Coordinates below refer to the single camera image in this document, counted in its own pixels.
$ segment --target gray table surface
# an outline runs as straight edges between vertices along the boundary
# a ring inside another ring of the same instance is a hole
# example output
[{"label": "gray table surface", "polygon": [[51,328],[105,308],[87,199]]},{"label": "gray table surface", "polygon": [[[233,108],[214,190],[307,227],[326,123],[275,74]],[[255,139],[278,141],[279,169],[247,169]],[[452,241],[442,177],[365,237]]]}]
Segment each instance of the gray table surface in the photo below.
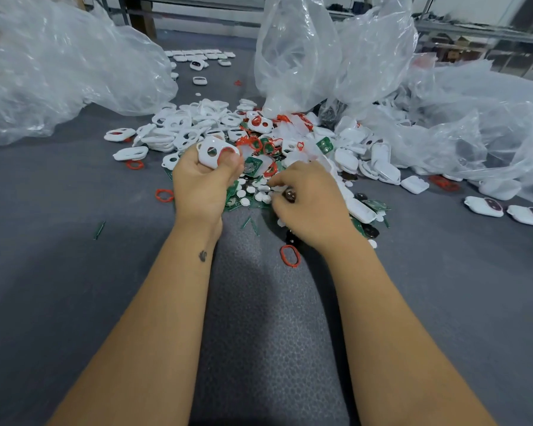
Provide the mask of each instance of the gray table surface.
[{"label": "gray table surface", "polygon": [[[165,49],[233,50],[198,75],[178,66],[178,104],[258,99],[252,41],[163,35]],[[242,86],[234,85],[236,80]],[[0,148],[0,425],[39,425],[99,348],[142,284],[174,224],[154,199],[171,181],[151,151],[144,170],[111,155],[113,128],[145,124],[89,106],[49,138]],[[479,216],[477,194],[434,185],[412,195],[358,180],[391,205],[377,253],[405,300],[501,425],[533,425],[533,227]],[[525,204],[520,199],[511,203]],[[252,215],[260,236],[240,226]],[[106,226],[92,239],[99,222]],[[213,258],[195,424],[350,424],[356,412],[335,292],[315,251],[298,269],[279,256],[272,214],[224,215]]]}]

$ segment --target metal rack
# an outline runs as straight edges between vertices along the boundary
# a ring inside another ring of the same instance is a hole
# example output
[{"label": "metal rack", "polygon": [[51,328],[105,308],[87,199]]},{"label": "metal rack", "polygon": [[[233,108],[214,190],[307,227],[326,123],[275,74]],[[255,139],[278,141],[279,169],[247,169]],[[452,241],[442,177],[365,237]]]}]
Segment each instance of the metal rack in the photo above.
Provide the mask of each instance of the metal rack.
[{"label": "metal rack", "polygon": [[[152,1],[154,3],[166,3],[166,4],[177,4],[180,6],[194,6],[194,7],[205,7],[212,9],[223,9],[230,11],[243,11],[243,12],[262,12],[264,9],[264,0],[143,0],[143,1]],[[430,5],[433,0],[427,0],[425,11],[430,9]],[[112,14],[122,14],[125,20],[125,23],[128,24],[128,14],[136,14],[142,16],[151,16],[151,17],[165,17],[172,19],[187,19],[195,21],[204,21],[204,22],[213,22],[220,23],[224,25],[242,25],[245,27],[259,27],[259,24],[255,22],[244,22],[237,20],[223,20],[223,19],[213,19],[213,18],[204,18],[197,15],[190,14],[175,14],[175,13],[164,13],[164,12],[146,12],[127,9],[124,4],[124,0],[119,0],[120,9],[109,8],[107,0],[100,0],[101,5]],[[329,11],[330,16],[334,21],[340,21],[348,17],[352,17],[352,13],[348,12],[334,12]],[[456,35],[456,36],[467,36],[467,37],[482,37],[482,38],[491,38],[495,40],[489,48],[486,49],[484,56],[489,56],[494,53],[493,47],[500,41],[509,41],[513,43],[512,50],[507,51],[506,53],[513,53],[518,43],[532,43],[533,44],[533,24],[528,31],[518,31],[512,28],[507,27],[495,27],[491,25],[476,25],[476,24],[453,24],[450,22],[442,22],[437,20],[430,19],[417,19],[415,21],[415,26],[418,32],[423,35],[434,35],[434,34],[446,34],[446,35]],[[502,66],[502,69],[509,64],[509,60],[512,58],[512,54],[509,55],[507,61]],[[521,76],[525,76],[529,71],[533,70],[533,63],[522,73]]]}]

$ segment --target table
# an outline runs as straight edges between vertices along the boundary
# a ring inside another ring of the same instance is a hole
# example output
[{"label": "table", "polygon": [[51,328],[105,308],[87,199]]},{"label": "table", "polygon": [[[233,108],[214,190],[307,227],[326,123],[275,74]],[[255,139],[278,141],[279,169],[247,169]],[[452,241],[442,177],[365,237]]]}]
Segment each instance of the table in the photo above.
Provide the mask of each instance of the table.
[{"label": "table", "polygon": [[[202,72],[206,87],[192,85],[200,73],[179,64],[176,103],[210,98],[233,108],[240,98],[260,99],[252,40],[160,37],[165,49],[237,55],[231,67],[210,62]],[[49,418],[128,306],[173,226],[173,205],[154,198],[157,188],[172,186],[162,155],[151,151],[144,170],[128,170],[111,157],[120,146],[102,139],[110,129],[136,128],[148,119],[89,106],[50,138],[0,148],[0,426]],[[476,192],[461,185],[461,193],[433,185],[415,196],[362,179],[353,190],[391,205],[391,228],[378,226],[378,256],[441,349],[500,425],[533,425],[533,227],[469,212],[462,199]],[[240,230],[249,215],[260,236],[250,224]],[[331,278],[307,248],[299,268],[286,267],[278,253],[284,234],[266,211],[224,215],[195,425],[355,424]]]}]

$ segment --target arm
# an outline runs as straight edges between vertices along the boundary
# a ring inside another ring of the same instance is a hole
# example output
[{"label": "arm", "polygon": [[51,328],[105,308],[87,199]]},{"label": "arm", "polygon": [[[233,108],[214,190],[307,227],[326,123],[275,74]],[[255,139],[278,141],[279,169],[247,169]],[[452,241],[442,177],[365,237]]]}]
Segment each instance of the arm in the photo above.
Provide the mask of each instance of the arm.
[{"label": "arm", "polygon": [[227,187],[242,170],[241,158],[226,154],[211,172],[197,163],[193,147],[180,159],[174,170],[174,228],[49,426],[187,425],[211,257]]},{"label": "arm", "polygon": [[494,426],[351,224],[331,175],[297,162],[269,184],[294,188],[296,202],[276,196],[274,210],[330,267],[362,424]]}]

